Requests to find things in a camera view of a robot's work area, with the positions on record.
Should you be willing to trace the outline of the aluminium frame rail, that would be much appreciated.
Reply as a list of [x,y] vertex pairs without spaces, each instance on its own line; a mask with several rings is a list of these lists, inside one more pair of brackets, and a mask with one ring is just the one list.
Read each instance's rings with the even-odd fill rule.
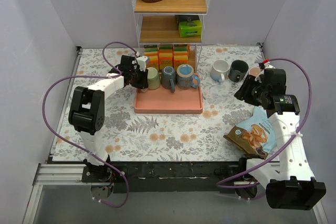
[[83,164],[40,164],[33,185],[91,185],[83,183]]

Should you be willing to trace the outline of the blue-grey mug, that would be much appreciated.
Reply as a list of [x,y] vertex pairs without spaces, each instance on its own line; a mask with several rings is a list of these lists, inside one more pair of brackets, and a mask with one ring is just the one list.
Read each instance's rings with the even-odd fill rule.
[[163,88],[170,90],[172,93],[175,92],[176,72],[173,67],[167,66],[162,70],[161,85]]

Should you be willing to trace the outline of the green mug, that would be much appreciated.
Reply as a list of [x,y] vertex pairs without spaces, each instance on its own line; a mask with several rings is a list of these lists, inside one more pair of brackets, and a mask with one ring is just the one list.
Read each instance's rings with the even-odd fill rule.
[[148,70],[148,89],[149,90],[155,90],[160,87],[161,85],[161,80],[160,80],[160,75],[159,72],[153,68],[149,67],[147,68]]

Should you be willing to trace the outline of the dark tissue pack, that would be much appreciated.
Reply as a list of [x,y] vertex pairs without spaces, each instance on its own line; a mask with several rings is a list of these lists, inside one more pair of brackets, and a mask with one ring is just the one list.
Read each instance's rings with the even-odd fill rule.
[[194,22],[199,20],[199,16],[198,15],[177,15],[177,23],[181,23],[181,22]]

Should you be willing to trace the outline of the floral table mat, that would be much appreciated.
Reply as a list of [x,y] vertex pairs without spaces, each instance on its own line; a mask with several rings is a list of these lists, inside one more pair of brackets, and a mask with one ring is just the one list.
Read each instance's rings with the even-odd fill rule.
[[201,114],[137,114],[135,88],[127,86],[105,103],[100,131],[102,146],[112,161],[237,161],[242,152],[224,138],[238,123],[249,120],[268,130],[262,109],[239,101],[239,83],[211,78],[216,60],[243,60],[253,68],[262,61],[258,46],[203,46],[197,48],[201,80]]

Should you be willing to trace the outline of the chips bag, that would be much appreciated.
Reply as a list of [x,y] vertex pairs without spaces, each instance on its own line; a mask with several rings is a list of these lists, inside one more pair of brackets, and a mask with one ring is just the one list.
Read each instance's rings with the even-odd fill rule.
[[266,159],[277,145],[267,113],[260,107],[254,107],[253,115],[235,125],[224,138],[245,154],[262,159]]

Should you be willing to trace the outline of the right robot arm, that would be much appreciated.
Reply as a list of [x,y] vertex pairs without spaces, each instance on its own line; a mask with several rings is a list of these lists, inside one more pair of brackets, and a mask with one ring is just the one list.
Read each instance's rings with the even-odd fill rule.
[[238,166],[238,176],[246,181],[256,178],[273,209],[312,209],[326,194],[326,187],[316,181],[306,158],[299,104],[294,95],[286,93],[286,72],[266,67],[258,77],[248,75],[235,97],[266,110],[280,151],[278,170],[252,158]]

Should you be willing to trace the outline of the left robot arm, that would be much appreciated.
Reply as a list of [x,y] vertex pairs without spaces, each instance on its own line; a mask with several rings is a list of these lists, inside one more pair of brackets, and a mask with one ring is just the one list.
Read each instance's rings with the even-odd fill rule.
[[104,124],[105,100],[127,85],[147,89],[148,63],[147,56],[123,55],[120,64],[111,69],[104,79],[87,87],[77,86],[73,92],[68,121],[89,151],[84,160],[89,173],[100,182],[108,181],[112,175],[111,168],[104,164],[110,158],[103,147],[100,133]]

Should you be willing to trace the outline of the blue floral mug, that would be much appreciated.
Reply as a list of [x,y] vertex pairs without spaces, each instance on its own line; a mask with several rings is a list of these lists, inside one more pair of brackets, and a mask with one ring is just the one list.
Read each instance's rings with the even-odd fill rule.
[[201,84],[200,79],[194,73],[194,68],[189,64],[182,64],[176,70],[176,83],[182,90],[198,88]]

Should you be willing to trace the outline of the white blue mug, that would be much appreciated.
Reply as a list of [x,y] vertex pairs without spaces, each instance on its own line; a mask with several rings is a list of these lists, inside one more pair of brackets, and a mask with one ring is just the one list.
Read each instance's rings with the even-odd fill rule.
[[226,76],[228,75],[230,69],[230,65],[225,60],[216,60],[212,64],[211,69],[211,78],[214,81],[219,83],[223,83],[225,81]]

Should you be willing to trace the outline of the pink mug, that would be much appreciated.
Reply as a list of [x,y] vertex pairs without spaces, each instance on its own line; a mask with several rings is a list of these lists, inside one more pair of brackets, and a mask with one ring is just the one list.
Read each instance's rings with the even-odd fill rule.
[[248,75],[256,78],[261,72],[262,70],[259,67],[252,67],[249,69]]

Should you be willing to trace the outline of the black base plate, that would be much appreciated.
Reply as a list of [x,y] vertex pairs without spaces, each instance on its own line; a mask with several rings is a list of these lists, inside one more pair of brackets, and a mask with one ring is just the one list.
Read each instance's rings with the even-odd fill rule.
[[216,183],[243,171],[246,160],[233,162],[111,162],[124,173],[130,191],[174,192],[215,191],[238,194],[243,198],[257,196],[260,186],[242,189],[224,189]]

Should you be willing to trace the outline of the dark grey mug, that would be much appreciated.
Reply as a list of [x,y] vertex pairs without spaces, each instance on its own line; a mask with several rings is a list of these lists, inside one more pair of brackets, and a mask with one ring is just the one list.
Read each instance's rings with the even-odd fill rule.
[[234,60],[230,66],[228,78],[232,82],[243,80],[249,69],[248,64],[243,60]]

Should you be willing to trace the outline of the green tissue pack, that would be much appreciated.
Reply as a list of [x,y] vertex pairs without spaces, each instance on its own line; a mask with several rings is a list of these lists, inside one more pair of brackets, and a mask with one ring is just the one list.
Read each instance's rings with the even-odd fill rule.
[[180,37],[195,37],[202,34],[202,23],[200,20],[180,22],[178,25]]

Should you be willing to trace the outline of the pink tray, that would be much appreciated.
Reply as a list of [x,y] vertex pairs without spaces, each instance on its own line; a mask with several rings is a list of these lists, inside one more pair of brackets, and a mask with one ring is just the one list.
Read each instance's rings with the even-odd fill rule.
[[138,114],[201,114],[203,113],[202,88],[182,90],[159,86],[155,90],[137,91],[134,99],[134,112]]

